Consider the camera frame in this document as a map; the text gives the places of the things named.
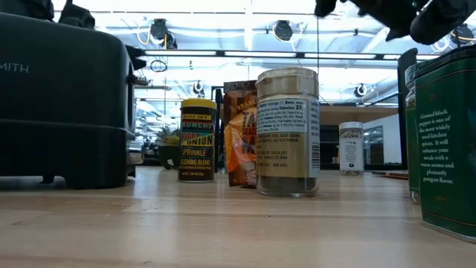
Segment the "green tin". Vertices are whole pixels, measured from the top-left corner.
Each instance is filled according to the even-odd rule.
[[[415,73],[422,224],[476,243],[476,48]]]

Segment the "white label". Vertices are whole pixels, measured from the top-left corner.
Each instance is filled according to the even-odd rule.
[[[258,105],[257,133],[307,133],[307,101],[281,99]]]
[[[341,170],[364,171],[362,138],[341,138],[339,140]]]
[[[266,100],[258,104],[257,134],[299,134],[302,153],[308,159],[309,177],[317,178],[321,169],[318,98]]]
[[[309,177],[317,178],[321,169],[321,136],[319,121],[319,99],[312,98],[308,103],[309,107]]]

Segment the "metal lid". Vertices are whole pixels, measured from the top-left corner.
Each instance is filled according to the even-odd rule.
[[[474,59],[476,57],[476,47],[469,45],[461,48],[455,48],[449,52],[444,53],[436,59],[426,60],[421,62],[419,68],[416,70],[415,77],[421,77],[431,71],[434,71],[446,64],[457,60],[464,60],[467,58]]]
[[[257,80],[258,97],[271,94],[319,96],[318,74],[307,68],[277,68],[263,72]]]
[[[364,124],[361,122],[344,122],[339,124],[340,130],[349,129],[349,128],[364,129]]]

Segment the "glass spice jar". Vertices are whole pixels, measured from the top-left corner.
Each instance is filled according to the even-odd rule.
[[[361,122],[345,122],[339,125],[339,156],[341,175],[364,174],[364,125]]]
[[[405,84],[410,91],[405,99],[405,124],[407,131],[408,186],[410,200],[419,204],[419,152],[417,129],[417,98],[415,91],[415,71],[418,64],[405,71]]]
[[[313,197],[319,188],[319,88],[315,71],[280,68],[258,77],[257,190]]]

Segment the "orange snack bag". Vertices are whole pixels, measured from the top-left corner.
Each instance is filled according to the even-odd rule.
[[[255,80],[225,83],[225,151],[230,186],[256,185]]]

